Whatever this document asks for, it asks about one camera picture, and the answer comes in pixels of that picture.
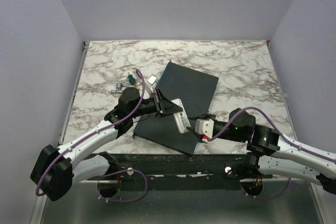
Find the white remote control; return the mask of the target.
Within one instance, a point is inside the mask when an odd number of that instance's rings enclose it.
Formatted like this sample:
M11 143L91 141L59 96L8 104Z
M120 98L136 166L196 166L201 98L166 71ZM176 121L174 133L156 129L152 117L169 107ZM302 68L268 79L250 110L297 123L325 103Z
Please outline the white remote control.
M184 109L183 103L180 99L174 99L174 100L172 100L172 102L175 105L182 108L182 112L177 112L177 113L173 114L176 126L178 128L178 131L181 134L187 133L188 132L188 127L191 127L191 124L189 122L189 119L187 118L187 114L186 114L186 111Z

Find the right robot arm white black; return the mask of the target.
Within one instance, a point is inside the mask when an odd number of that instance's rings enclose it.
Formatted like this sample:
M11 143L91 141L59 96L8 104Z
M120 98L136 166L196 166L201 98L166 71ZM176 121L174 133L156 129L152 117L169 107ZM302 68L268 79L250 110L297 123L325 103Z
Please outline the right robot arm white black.
M191 118L187 126L199 142L216 139L246 143L246 161L237 173L240 177L281 175L307 180L335 194L335 153L304 144L281 133L272 120L256 107L237 108L227 122L215 115Z

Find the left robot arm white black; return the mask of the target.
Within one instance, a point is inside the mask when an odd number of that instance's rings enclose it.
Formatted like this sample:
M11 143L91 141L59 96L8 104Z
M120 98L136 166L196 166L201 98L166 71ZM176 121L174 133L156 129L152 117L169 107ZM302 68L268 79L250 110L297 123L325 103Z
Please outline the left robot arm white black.
M115 164L102 156L87 157L125 134L138 116L155 114L165 117L185 111L182 106L167 99L160 90L154 91L148 99L143 96L144 93L136 88L124 89L118 104L92 130L68 144L45 146L30 175L36 184L35 194L56 201L68 192L75 180L96 176L112 179L117 171Z

